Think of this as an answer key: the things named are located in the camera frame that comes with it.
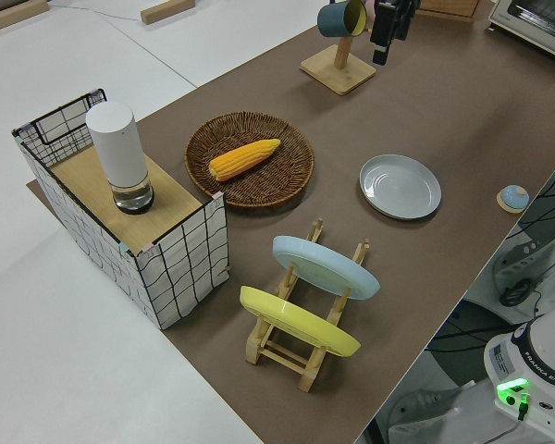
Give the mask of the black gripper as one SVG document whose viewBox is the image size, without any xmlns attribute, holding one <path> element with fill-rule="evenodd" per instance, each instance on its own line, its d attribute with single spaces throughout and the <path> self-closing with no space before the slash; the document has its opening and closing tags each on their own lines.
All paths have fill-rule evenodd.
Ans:
<svg viewBox="0 0 555 444">
<path fill-rule="evenodd" d="M 407 38 L 411 21 L 419 8 L 418 0 L 375 1 L 375 23 L 371 42 L 376 45 L 372 61 L 386 65 L 393 40 Z"/>
</svg>

